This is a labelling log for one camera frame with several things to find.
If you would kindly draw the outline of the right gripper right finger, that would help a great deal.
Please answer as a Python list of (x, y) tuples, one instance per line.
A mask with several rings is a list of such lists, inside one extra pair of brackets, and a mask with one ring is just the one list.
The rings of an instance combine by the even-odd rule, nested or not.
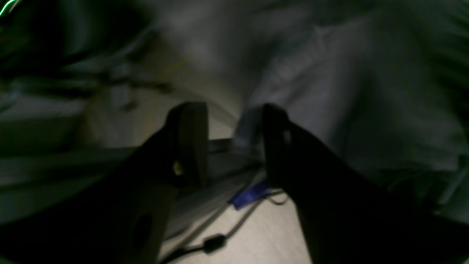
[(262, 108), (267, 177), (297, 207), (315, 264), (461, 264), (468, 225), (392, 197), (273, 104)]

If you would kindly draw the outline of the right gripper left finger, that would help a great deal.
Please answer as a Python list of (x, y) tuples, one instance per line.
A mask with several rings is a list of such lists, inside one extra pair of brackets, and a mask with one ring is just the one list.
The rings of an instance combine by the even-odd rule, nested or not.
[(1, 263), (153, 264), (180, 188), (202, 187), (208, 107), (174, 107), (162, 129), (77, 194), (1, 225)]

